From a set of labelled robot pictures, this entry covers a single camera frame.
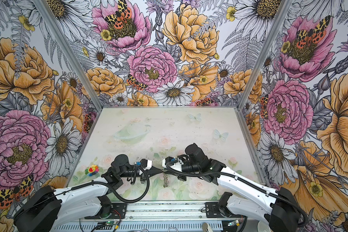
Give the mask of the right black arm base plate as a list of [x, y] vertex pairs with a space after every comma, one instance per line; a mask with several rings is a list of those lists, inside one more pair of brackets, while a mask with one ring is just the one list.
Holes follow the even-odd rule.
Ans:
[[243, 215], [236, 215], [220, 207], [218, 202], [205, 202], [205, 207], [201, 210], [207, 218], [242, 218]]

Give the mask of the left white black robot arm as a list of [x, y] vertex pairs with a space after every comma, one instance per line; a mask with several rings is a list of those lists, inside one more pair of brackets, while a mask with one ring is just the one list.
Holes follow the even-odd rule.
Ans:
[[[114, 194], [125, 204], [137, 203], [148, 194], [150, 178], [162, 172], [150, 160], [142, 159], [130, 164], [128, 156], [120, 154], [104, 174], [88, 183], [62, 189], [40, 188], [15, 213], [14, 225], [20, 232], [49, 232], [84, 217], [108, 217], [112, 212], [108, 194]], [[132, 200], [119, 195], [117, 190], [123, 185], [124, 178], [132, 184], [139, 178], [146, 185], [143, 194]]]

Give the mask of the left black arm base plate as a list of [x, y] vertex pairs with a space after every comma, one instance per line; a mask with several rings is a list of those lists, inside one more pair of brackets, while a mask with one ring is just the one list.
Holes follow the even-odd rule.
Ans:
[[125, 219], [126, 211], [126, 203], [110, 203], [103, 205], [96, 215], [85, 219]]

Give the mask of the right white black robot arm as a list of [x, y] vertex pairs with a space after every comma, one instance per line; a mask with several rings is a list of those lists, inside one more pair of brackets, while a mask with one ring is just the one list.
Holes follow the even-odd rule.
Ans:
[[183, 155], [163, 159], [162, 167], [182, 181], [200, 177], [225, 188], [218, 202], [224, 217], [243, 215], [268, 224], [274, 232], [295, 232], [309, 222], [288, 189], [277, 190], [243, 177], [224, 163], [208, 158], [195, 143], [187, 146]]

